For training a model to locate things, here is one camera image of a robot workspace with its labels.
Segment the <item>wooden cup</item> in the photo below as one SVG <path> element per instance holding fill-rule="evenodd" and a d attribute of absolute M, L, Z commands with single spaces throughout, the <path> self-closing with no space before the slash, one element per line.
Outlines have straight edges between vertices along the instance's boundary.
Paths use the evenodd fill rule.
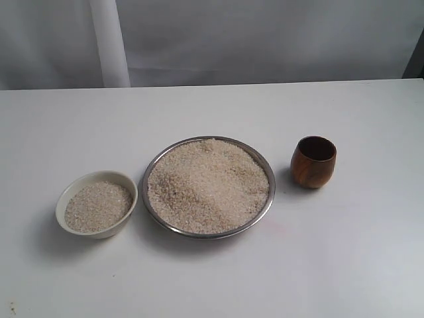
<path fill-rule="evenodd" d="M 322 187 L 333 174 L 336 154 L 336 147 L 330 140 L 320 136 L 301 139 L 291 158 L 293 179 L 302 187 Z"/>

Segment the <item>metal bowl rim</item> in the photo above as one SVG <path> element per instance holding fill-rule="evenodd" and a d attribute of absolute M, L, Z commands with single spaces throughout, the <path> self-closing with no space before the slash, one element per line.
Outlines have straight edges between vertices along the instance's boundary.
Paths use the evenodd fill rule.
<path fill-rule="evenodd" d="M 222 141 L 225 141 L 225 142 L 229 142 L 231 144 L 239 146 L 244 151 L 246 151 L 253 158 L 253 160 L 264 170 L 264 172 L 265 172 L 265 174 L 268 178 L 268 183 L 269 183 L 270 188 L 269 188 L 269 192 L 268 192 L 268 197 L 266 199 L 265 205 L 262 208 L 262 210 L 257 214 L 257 216 L 255 216 L 255 218 L 253 218 L 252 220 L 250 220 L 246 224 L 242 225 L 241 227 L 238 227 L 238 228 L 233 229 L 233 230 L 229 230 L 227 232 L 215 233 L 215 234 L 191 233 L 191 232 L 187 232 L 187 231 L 183 231 L 181 229 L 178 229 L 178 228 L 174 227 L 173 225 L 165 222 L 155 212 L 155 210 L 151 206 L 150 200 L 148 198 L 148 177 L 152 173 L 155 165 L 159 162 L 159 160 L 163 156 L 165 156 L 167 153 L 172 151 L 173 149 L 175 149 L 175 148 L 177 148 L 177 147 L 179 147 L 183 144 L 187 144 L 189 142 L 196 142 L 196 141 L 207 140 L 207 139 L 216 139 L 216 140 L 222 140 Z M 223 137 L 223 136 L 198 136 L 198 137 L 193 137 L 193 138 L 189 138 L 189 139 L 184 139 L 184 140 L 181 140 L 179 142 L 172 144 L 171 146 L 169 146 L 166 149 L 164 149 L 163 151 L 161 151 L 151 161 L 151 163 L 149 163 L 146 171 L 144 172 L 143 179 L 142 179 L 141 196 L 142 196 L 142 200 L 144 202 L 144 205 L 146 206 L 150 215 L 153 217 L 153 219 L 156 222 L 158 222 L 160 225 L 162 225 L 165 229 L 171 230 L 172 232 L 175 232 L 179 235 L 189 237 L 189 238 L 192 238 L 192 239 L 213 240 L 213 239 L 223 239 L 225 237 L 231 237 L 233 235 L 239 234 L 239 233 L 247 230 L 248 228 L 252 227 L 257 222 L 259 222 L 259 220 L 261 220 L 261 218 L 263 218 L 263 216 L 268 212 L 268 210 L 271 207 L 271 204 L 274 200 L 275 189 L 276 189 L 276 182 L 275 182 L 274 172 L 272 171 L 269 163 L 265 160 L 265 158 L 258 151 L 256 151 L 255 149 L 253 149 L 249 145 L 247 145 L 247 144 L 245 144 L 241 141 L 232 139 L 232 138 Z"/>

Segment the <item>white table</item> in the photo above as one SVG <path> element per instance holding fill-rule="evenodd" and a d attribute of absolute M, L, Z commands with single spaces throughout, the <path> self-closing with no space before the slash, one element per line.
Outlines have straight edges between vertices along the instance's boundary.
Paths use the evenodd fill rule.
<path fill-rule="evenodd" d="M 109 240 L 56 224 L 74 179 L 139 181 L 163 148 L 210 134 L 253 146 L 276 175 L 247 232 L 188 240 L 142 204 Z M 319 191 L 288 180 L 311 134 L 338 150 Z M 421 79 L 1 91 L 0 317 L 422 318 L 423 138 Z"/>

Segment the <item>white curtain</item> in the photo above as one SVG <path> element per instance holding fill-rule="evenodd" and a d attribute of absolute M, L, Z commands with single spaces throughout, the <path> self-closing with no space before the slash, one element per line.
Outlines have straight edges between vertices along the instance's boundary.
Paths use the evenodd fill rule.
<path fill-rule="evenodd" d="M 423 0 L 0 0 L 0 89 L 400 78 Z"/>

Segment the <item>uncooked rice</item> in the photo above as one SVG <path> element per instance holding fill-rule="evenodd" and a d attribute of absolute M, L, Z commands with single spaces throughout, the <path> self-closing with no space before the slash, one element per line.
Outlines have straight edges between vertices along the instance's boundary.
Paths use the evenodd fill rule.
<path fill-rule="evenodd" d="M 148 178 L 152 208 L 189 233 L 216 234 L 257 216 L 268 197 L 264 170 L 238 146 L 207 139 L 163 156 Z"/>
<path fill-rule="evenodd" d="M 97 232 L 121 220 L 133 204 L 133 197 L 123 186 L 108 181 L 84 187 L 70 199 L 65 222 L 73 230 Z"/>

